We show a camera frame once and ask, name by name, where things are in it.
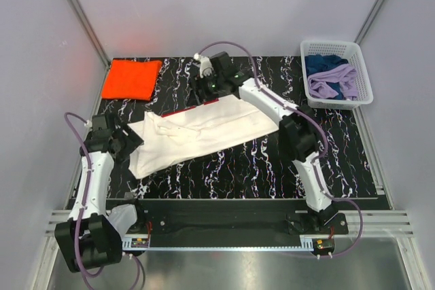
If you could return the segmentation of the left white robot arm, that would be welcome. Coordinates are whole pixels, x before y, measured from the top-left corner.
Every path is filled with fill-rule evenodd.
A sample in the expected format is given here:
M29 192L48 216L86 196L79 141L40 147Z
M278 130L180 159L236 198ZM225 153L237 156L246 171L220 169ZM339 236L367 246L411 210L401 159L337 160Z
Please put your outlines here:
M66 221L56 224L54 237L71 272L90 276L90 270L116 264L122 258L122 240L141 232L147 223L137 199L107 210L112 170L129 161L143 139L114 113L95 115L80 139L82 172L77 198Z

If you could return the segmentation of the white t shirt red print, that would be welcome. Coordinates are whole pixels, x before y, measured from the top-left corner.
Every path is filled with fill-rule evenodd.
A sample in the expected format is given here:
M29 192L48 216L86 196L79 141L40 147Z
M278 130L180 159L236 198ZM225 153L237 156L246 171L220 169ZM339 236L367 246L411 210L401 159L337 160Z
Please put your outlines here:
M263 112L233 95L167 116L147 111L129 126L143 139L130 155L136 179L278 130Z

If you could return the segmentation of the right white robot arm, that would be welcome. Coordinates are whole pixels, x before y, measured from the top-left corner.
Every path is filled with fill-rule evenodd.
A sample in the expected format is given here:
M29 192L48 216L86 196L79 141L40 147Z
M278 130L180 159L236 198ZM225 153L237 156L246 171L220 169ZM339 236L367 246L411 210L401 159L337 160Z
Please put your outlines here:
M255 72L238 69L226 52L214 56L193 56L199 71L190 79L198 103L227 94L253 105L278 127L279 153L292 162L304 187L307 214L291 218L290 226L299 233L324 233L332 227L338 211L319 162L319 130L306 107L285 101L260 82Z

